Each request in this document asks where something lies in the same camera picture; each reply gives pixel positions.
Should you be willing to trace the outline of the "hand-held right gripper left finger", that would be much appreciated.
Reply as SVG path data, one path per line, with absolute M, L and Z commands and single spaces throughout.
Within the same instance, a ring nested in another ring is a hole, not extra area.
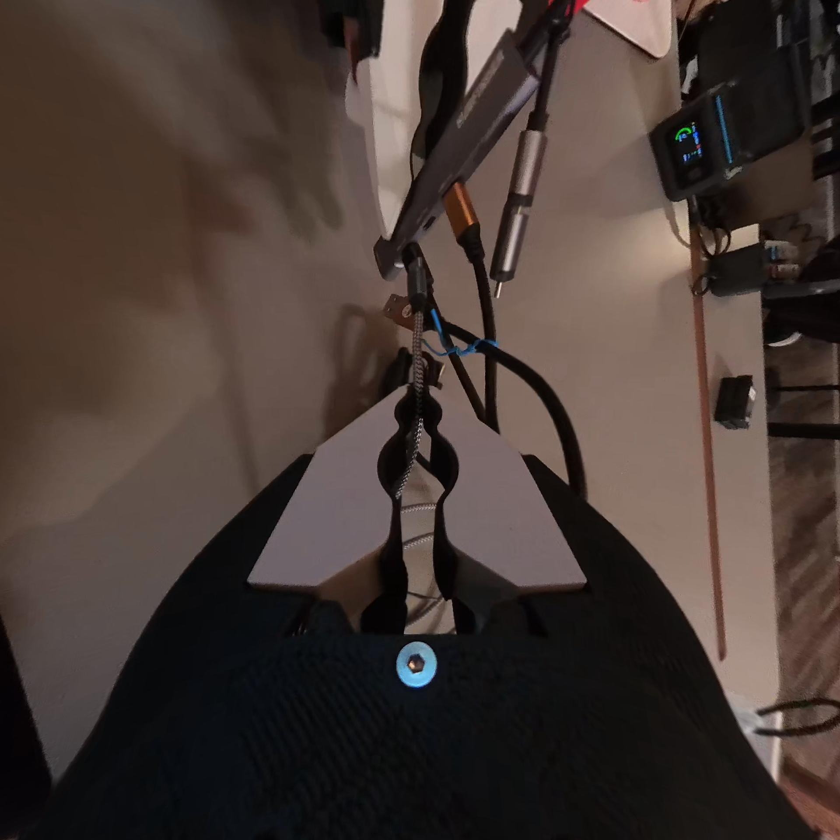
M 406 441 L 400 389 L 315 451 L 248 576 L 261 592 L 310 595 L 342 606 L 368 634 L 404 634 Z

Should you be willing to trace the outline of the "black cable orange plug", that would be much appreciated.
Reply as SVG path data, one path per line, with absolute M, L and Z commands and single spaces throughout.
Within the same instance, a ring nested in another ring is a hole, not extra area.
M 466 186 L 457 182 L 444 196 L 444 211 L 452 228 L 457 245 L 463 251 L 473 270 L 479 300 L 482 334 L 480 338 L 497 340 L 497 325 L 494 305 L 490 294 L 490 280 L 485 265 L 485 250 L 481 239 L 480 222 L 469 198 Z M 427 318 L 434 309 L 438 316 L 449 323 L 435 299 L 433 280 L 427 280 Z M 455 370 L 456 378 L 477 419 L 493 432 L 500 434 L 498 417 L 498 368 L 516 376 L 538 397 L 553 424 L 560 441 L 560 448 L 568 485 L 573 493 L 584 501 L 588 498 L 588 486 L 580 443 L 560 398 L 545 379 L 533 368 L 510 353 L 486 348 L 477 353 L 485 361 L 484 394 L 480 395 L 466 370 L 463 359 L 448 357 Z

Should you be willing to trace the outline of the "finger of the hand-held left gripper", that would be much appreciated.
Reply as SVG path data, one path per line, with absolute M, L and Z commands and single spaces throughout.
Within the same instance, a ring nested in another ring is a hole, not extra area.
M 413 179 L 469 84 L 472 1 L 382 2 L 378 57 L 351 67 L 349 118 L 364 133 L 380 235 L 389 238 Z

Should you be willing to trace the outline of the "grey usb hub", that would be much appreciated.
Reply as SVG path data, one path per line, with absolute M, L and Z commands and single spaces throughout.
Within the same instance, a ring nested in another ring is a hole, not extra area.
M 503 32 L 472 88 L 448 121 L 441 139 L 413 179 L 392 234 L 374 245 L 384 280 L 403 267 L 403 250 L 441 215 L 446 193 L 467 182 L 510 122 L 539 86 L 534 61 L 547 44 L 549 27 L 534 26 L 521 43 Z

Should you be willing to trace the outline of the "black multi-port charger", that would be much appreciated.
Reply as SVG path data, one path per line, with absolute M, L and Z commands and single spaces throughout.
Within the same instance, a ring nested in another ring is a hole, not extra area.
M 767 239 L 713 257 L 708 265 L 706 292 L 729 298 L 795 284 L 801 274 L 800 248 L 790 241 Z

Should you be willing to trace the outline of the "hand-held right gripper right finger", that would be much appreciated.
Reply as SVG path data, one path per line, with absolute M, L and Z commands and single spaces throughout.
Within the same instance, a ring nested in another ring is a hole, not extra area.
M 428 463 L 441 486 L 434 573 L 461 634 L 501 603 L 571 593 L 587 580 L 524 457 L 443 393 L 428 405 Z

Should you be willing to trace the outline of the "white flat tray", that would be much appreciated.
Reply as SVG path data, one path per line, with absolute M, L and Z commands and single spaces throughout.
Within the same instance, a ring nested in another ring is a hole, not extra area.
M 654 59 L 666 57 L 670 50 L 672 1 L 589 1 L 583 11 Z

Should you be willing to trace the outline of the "small black box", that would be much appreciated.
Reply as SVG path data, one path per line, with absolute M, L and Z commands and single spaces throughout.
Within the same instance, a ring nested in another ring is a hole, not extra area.
M 756 398 L 752 375 L 723 376 L 718 385 L 713 421 L 731 431 L 751 428 Z

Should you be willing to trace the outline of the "black power station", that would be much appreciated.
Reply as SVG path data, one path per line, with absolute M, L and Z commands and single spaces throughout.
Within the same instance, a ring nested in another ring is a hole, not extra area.
M 790 44 L 710 87 L 649 133 L 669 201 L 717 190 L 812 127 L 804 45 Z

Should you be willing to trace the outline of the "silver adapter dongle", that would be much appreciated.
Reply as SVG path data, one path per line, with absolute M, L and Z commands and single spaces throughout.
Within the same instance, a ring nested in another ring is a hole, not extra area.
M 501 296 L 504 285 L 517 273 L 548 142 L 548 107 L 554 74 L 560 50 L 569 36 L 568 30 L 556 30 L 549 37 L 533 107 L 525 129 L 519 134 L 508 195 L 490 262 L 489 277 L 494 285 L 495 299 Z

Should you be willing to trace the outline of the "blue twist tie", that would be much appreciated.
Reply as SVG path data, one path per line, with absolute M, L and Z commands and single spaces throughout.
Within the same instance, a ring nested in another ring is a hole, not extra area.
M 472 332 L 442 320 L 438 316 L 437 310 L 433 309 L 427 320 L 430 328 L 437 336 L 437 344 L 439 346 L 432 345 L 427 339 L 423 339 L 422 345 L 433 356 L 438 358 L 455 357 L 464 359 L 473 354 L 484 354 L 486 348 L 499 349 L 497 341 L 480 338 Z

